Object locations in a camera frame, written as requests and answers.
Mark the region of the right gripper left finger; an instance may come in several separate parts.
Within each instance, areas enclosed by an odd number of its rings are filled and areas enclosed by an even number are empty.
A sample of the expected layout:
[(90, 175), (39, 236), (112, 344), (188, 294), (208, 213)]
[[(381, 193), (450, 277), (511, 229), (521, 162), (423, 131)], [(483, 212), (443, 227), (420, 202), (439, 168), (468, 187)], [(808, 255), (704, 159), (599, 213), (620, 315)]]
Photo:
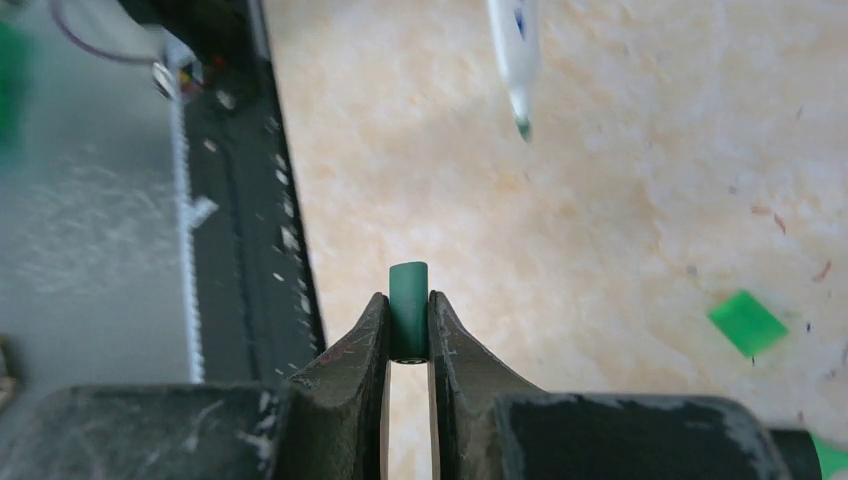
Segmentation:
[(387, 461), (390, 310), (374, 294), (334, 345), (281, 385), (276, 479), (380, 479)]

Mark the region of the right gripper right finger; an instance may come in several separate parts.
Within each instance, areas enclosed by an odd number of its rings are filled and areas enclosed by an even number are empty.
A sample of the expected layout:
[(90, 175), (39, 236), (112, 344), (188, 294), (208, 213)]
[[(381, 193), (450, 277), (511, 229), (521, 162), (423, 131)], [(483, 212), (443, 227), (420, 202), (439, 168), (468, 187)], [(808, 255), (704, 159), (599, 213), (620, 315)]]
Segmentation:
[(443, 292), (429, 295), (427, 327), (433, 477), (502, 479), (496, 400), (543, 390), (474, 337)]

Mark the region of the dark green pen cap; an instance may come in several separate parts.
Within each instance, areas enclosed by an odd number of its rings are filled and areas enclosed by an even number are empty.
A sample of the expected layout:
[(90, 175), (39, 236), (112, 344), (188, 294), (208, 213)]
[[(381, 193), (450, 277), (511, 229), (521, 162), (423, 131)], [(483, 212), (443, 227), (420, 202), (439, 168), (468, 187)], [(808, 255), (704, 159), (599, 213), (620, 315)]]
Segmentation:
[(389, 269), (392, 361), (401, 364), (428, 361), (428, 282), (425, 262), (406, 262)]

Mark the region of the white green-tip pen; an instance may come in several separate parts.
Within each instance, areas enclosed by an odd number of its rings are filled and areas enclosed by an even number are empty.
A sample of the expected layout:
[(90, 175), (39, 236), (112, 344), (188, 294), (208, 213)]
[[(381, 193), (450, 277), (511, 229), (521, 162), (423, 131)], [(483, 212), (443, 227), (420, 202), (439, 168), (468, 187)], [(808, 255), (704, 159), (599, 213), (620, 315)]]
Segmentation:
[(532, 93), (541, 65), (535, 0), (488, 0), (487, 12), (499, 74), (521, 138), (532, 136)]

